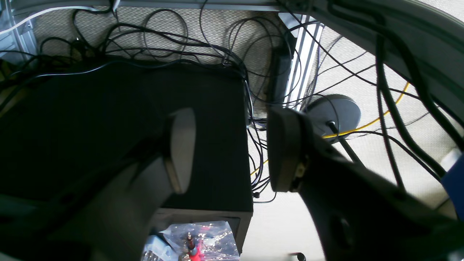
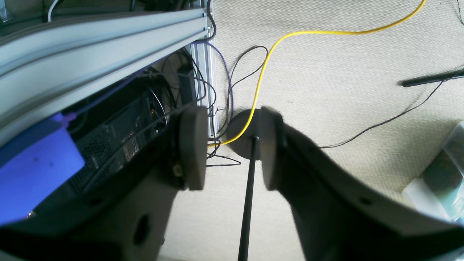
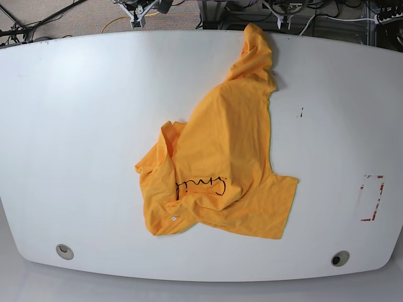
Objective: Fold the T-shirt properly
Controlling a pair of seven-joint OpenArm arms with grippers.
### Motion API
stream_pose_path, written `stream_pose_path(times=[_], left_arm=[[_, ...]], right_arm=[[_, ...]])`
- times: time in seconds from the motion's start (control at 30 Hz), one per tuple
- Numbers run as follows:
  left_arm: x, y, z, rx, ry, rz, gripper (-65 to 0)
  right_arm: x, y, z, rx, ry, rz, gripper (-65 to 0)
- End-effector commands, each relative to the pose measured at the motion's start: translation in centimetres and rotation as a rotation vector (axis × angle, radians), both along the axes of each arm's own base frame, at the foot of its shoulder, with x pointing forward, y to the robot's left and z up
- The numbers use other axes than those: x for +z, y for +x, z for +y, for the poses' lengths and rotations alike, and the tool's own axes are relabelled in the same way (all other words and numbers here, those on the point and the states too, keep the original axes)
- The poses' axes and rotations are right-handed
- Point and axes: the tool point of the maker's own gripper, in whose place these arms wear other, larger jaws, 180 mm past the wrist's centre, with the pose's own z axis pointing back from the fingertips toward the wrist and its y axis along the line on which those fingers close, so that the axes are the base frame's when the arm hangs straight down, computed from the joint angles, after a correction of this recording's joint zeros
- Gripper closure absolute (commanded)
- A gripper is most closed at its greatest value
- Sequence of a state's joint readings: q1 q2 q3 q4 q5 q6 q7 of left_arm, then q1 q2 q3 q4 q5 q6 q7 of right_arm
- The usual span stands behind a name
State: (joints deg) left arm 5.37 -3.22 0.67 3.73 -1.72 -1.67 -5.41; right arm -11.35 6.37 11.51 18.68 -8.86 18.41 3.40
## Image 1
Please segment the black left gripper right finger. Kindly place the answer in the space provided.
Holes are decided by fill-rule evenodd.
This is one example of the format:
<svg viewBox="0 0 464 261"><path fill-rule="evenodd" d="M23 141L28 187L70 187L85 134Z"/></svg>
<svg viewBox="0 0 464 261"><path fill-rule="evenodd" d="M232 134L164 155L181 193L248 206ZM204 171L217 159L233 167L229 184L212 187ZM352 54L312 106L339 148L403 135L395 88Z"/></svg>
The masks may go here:
<svg viewBox="0 0 464 261"><path fill-rule="evenodd" d="M463 222L348 159L288 108L268 110L271 187L297 192L327 261L460 261Z"/></svg>

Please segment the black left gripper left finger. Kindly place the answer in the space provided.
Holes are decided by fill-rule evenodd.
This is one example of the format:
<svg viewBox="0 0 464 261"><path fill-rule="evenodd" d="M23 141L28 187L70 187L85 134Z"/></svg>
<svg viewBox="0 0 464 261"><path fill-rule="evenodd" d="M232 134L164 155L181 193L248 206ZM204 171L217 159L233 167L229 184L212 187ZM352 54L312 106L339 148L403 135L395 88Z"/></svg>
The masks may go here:
<svg viewBox="0 0 464 261"><path fill-rule="evenodd" d="M195 141L193 109L171 113L152 152L90 173L2 224L1 255L18 261L139 261L156 211L188 191Z"/></svg>

